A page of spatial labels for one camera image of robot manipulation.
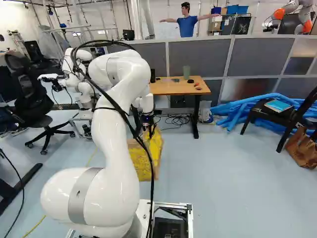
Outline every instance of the blue bin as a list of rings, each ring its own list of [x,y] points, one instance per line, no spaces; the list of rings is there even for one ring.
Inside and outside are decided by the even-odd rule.
[[[221,13],[221,7],[214,7],[211,9],[212,14],[220,14]]]
[[[238,14],[247,13],[247,12],[248,12],[248,7],[249,7],[249,6],[238,6],[238,11],[237,11],[237,13],[238,13]]]
[[[227,14],[236,14],[238,12],[239,5],[227,6]]]

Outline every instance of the man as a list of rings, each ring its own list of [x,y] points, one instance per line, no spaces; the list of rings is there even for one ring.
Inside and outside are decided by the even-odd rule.
[[[193,37],[194,34],[194,26],[197,21],[212,18],[215,16],[220,16],[219,14],[207,14],[203,16],[190,16],[189,15],[190,4],[189,2],[182,3],[182,14],[184,15],[183,18],[178,18],[177,20],[173,18],[168,18],[161,20],[160,22],[174,22],[178,23],[180,37]]]

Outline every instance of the chair wheel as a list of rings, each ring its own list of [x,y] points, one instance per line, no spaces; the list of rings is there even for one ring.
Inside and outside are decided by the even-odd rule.
[[[34,147],[33,143],[26,144],[26,146],[29,147],[30,149]]]

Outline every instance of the wooden desk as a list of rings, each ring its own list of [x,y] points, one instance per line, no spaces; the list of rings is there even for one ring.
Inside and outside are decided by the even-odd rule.
[[[211,91],[200,76],[190,76],[194,83],[187,83],[183,76],[180,77],[160,77],[155,83],[150,83],[151,93],[154,95],[204,95],[210,94]]]
[[[190,76],[194,83],[187,83],[183,76],[179,77],[160,77],[155,83],[150,83],[150,91],[154,95],[195,95],[194,113],[191,115],[193,135],[195,139],[199,138],[197,122],[199,104],[202,95],[210,94],[211,91],[200,76]]]

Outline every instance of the brown paper bag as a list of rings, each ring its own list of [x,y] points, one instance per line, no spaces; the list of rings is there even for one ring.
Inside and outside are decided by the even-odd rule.
[[[306,128],[301,126],[285,146],[287,152],[300,167],[312,170],[317,166],[317,147],[314,142],[316,134],[317,130],[308,137]]]

